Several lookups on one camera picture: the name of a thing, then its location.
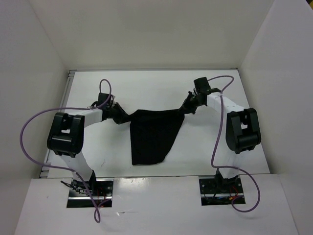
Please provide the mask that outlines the black skirt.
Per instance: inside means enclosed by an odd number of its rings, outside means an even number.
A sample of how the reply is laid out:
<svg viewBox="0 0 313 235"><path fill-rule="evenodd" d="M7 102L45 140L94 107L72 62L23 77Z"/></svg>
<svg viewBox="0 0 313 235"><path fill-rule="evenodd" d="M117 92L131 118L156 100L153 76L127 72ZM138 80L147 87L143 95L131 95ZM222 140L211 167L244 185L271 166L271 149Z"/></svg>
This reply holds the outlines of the black skirt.
<svg viewBox="0 0 313 235"><path fill-rule="evenodd" d="M185 115L178 109L137 110L130 115L132 165L156 165L170 152Z"/></svg>

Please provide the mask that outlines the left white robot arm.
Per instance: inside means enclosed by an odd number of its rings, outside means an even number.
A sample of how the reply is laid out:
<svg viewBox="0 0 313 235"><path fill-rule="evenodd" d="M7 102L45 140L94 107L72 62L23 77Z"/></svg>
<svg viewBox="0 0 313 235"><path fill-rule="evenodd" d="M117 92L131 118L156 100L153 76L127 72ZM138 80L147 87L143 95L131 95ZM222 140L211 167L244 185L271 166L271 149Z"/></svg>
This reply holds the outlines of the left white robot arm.
<svg viewBox="0 0 313 235"><path fill-rule="evenodd" d="M116 124L129 121L129 115L118 103L101 108L87 108L78 113L58 112L55 114L47 138L48 149L61 157L66 168L72 172L73 183L70 187L80 190L85 195L93 195L97 191L97 182L82 152L85 128L113 119Z"/></svg>

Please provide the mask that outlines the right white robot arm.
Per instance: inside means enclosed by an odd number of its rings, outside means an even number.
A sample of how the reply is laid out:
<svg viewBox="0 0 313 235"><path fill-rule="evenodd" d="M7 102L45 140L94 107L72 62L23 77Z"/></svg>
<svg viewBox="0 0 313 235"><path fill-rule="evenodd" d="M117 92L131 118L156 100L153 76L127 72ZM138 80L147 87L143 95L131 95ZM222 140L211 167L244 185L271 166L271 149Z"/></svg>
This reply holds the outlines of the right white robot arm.
<svg viewBox="0 0 313 235"><path fill-rule="evenodd" d="M257 112L234 103L222 93L188 93L179 109L194 114L198 107L208 106L221 115L218 136L213 148L211 165L216 169L215 189L226 192L239 175L248 152L261 142Z"/></svg>

